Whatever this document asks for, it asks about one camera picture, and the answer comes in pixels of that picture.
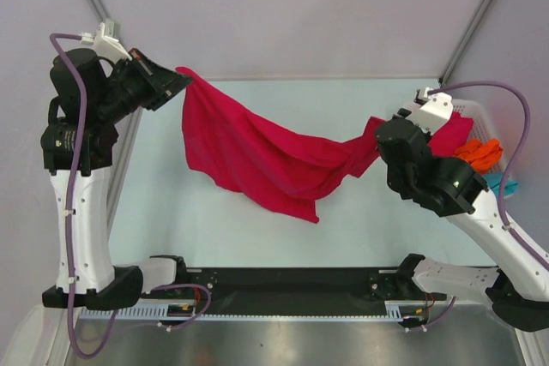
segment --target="blue cloth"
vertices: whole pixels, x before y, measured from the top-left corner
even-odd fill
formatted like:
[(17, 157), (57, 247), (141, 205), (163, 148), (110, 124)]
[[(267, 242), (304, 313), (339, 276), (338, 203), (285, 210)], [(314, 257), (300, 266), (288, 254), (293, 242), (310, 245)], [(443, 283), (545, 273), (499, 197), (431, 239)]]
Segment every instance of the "blue cloth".
[[(482, 177), (486, 180), (488, 183), (488, 187), (492, 189), (492, 191), (496, 194), (496, 196), (499, 195), (499, 184), (501, 183), (501, 177), (503, 173), (488, 173), (486, 175), (482, 175)], [(518, 182), (515, 182), (513, 180), (508, 180), (507, 184), (505, 185), (505, 195), (512, 195), (515, 193), (516, 188), (518, 188)]]

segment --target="gray floor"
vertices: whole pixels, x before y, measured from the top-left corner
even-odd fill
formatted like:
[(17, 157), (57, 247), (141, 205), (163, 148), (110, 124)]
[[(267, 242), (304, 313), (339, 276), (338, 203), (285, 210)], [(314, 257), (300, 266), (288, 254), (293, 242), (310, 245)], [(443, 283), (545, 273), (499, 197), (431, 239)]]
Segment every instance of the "gray floor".
[[(87, 321), (84, 335), (104, 325)], [(83, 348), (91, 351), (94, 345)], [(69, 355), (65, 366), (495, 364), (524, 364), (514, 331), (481, 308), (459, 306), (427, 333), (405, 334), (392, 323), (333, 321), (199, 321), (169, 334), (142, 327), (113, 337), (92, 361)]]

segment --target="white table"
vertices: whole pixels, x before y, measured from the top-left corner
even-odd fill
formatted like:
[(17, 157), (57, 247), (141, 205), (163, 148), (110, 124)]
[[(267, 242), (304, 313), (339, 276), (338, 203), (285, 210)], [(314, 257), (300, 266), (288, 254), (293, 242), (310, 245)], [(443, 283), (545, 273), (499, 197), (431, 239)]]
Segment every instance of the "white table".
[[(289, 129), (344, 141), (370, 116), (389, 118), (434, 80), (218, 81), (219, 89)], [(454, 264), (491, 265), (445, 219), (401, 201), (378, 159), (317, 202), (320, 223), (271, 213), (190, 171), (184, 156), (184, 93), (144, 112), (112, 227), (117, 264), (181, 255), (190, 267), (388, 267), (408, 253)]]

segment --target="red cloth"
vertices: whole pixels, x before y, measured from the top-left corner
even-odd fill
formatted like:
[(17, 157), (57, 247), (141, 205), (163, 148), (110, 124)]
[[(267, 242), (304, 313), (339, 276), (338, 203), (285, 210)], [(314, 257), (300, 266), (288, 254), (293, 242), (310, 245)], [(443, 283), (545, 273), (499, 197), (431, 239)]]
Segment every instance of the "red cloth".
[(467, 142), (473, 129), (473, 119), (452, 112), (449, 121), (440, 128), (429, 141), (429, 147), (435, 156), (454, 156), (454, 151)]
[(189, 168), (215, 184), (241, 192), (266, 209), (317, 223), (315, 200), (329, 195), (346, 175), (360, 177), (377, 158), (371, 117), (364, 133), (346, 142), (300, 135), (247, 110), (190, 75), (183, 105), (183, 137)]

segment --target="robotic arm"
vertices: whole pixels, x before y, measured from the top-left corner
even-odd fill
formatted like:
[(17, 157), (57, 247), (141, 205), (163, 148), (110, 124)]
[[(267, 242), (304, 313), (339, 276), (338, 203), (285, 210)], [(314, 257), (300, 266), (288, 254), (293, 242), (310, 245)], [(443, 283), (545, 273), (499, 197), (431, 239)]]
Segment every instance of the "robotic arm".
[[(51, 81), (58, 96), (50, 103), (48, 127), (41, 138), (45, 168), (57, 198), (61, 258), (55, 286), (42, 295), (46, 307), (67, 308), (69, 285), (75, 284), (75, 306), (112, 310), (133, 306), (140, 295), (173, 283), (183, 259), (153, 256), (124, 267), (114, 267), (107, 243), (106, 196), (117, 141), (115, 124), (138, 107), (157, 110), (185, 89), (191, 78), (161, 68), (139, 50), (126, 51), (117, 39), (113, 21), (100, 24), (96, 34), (84, 33), (91, 48), (67, 52), (87, 90), (87, 113), (80, 163), (74, 184), (73, 209), (65, 210), (69, 171), (75, 151), (80, 89), (59, 58), (53, 61)], [(107, 77), (100, 60), (112, 66)], [(64, 116), (58, 115), (59, 108)], [(69, 276), (66, 216), (72, 214), (75, 276)]]
[[(418, 109), (401, 109), (376, 130), (387, 183), (403, 200), (412, 199), (465, 231), (498, 267), (458, 267), (410, 255), (399, 268), (403, 281), (411, 279), (422, 291), (483, 303), (521, 330), (549, 327), (549, 272), (504, 225), (496, 196), (482, 176), (461, 159), (431, 154), (428, 139), (449, 120), (452, 104), (448, 94), (428, 92), (418, 91)], [(508, 219), (515, 233), (549, 261), (549, 254)]]

